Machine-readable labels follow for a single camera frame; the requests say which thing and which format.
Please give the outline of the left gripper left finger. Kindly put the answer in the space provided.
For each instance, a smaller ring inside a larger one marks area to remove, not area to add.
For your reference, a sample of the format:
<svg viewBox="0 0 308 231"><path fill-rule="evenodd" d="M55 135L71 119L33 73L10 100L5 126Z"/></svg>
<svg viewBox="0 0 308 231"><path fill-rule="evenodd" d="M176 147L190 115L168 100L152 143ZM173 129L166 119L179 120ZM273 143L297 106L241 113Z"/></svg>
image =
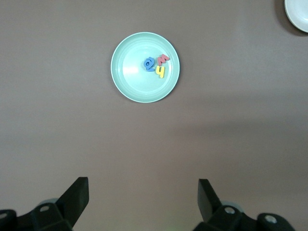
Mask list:
<svg viewBox="0 0 308 231"><path fill-rule="evenodd" d="M0 231L73 231L88 202L89 179L79 177L58 199L45 200L22 216L0 210Z"/></svg>

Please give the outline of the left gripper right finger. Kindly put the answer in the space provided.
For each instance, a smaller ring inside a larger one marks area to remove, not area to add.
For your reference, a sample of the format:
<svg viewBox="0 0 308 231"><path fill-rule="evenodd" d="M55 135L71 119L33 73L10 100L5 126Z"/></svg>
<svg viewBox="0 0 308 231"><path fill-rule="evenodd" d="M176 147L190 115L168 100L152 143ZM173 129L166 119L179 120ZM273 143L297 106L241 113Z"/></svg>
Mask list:
<svg viewBox="0 0 308 231"><path fill-rule="evenodd" d="M283 217L261 213L252 219L233 205L224 205L209 180L198 181L198 207L203 218L193 231L295 231Z"/></svg>

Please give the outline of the red foam letter w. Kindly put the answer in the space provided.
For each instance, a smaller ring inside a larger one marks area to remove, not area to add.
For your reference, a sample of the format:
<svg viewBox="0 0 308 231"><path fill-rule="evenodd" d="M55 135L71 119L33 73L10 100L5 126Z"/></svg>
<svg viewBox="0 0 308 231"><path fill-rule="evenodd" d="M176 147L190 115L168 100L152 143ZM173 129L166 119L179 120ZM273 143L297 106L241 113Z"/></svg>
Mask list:
<svg viewBox="0 0 308 231"><path fill-rule="evenodd" d="M165 55L165 54L161 54L158 58L157 58L157 64L158 66L161 66L162 64L164 64L166 61L169 61L170 58Z"/></svg>

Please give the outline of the green plate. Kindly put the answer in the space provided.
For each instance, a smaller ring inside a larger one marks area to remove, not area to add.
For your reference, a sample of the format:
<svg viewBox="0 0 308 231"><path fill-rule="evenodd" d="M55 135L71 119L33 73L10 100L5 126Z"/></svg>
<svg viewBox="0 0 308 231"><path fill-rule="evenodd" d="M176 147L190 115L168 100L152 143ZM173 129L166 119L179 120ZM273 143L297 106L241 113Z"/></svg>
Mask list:
<svg viewBox="0 0 308 231"><path fill-rule="evenodd" d="M165 67L163 78L155 72L161 54L170 58L161 65ZM155 59L154 72L147 72L143 66L148 57ZM126 37L115 48L111 76L117 89L128 99L153 103L168 96L175 88L180 77L180 59L174 46L163 36L139 32Z"/></svg>

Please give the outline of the beige plate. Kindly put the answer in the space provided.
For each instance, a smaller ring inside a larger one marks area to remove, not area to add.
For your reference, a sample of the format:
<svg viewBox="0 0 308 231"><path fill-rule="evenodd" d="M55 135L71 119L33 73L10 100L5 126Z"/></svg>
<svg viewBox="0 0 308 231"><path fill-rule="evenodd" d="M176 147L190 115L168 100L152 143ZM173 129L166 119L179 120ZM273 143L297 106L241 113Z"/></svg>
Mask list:
<svg viewBox="0 0 308 231"><path fill-rule="evenodd" d="M308 33L308 0L284 0L284 7L289 21Z"/></svg>

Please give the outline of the brown table cover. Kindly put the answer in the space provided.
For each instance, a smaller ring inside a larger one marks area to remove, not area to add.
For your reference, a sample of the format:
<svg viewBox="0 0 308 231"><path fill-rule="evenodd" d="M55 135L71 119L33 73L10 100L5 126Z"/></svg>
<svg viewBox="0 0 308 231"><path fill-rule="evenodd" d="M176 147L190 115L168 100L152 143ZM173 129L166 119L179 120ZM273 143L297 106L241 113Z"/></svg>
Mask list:
<svg viewBox="0 0 308 231"><path fill-rule="evenodd" d="M136 103L110 62L165 37L176 87ZM75 231L192 231L199 179L308 231L308 34L284 0L0 0L0 209L89 178Z"/></svg>

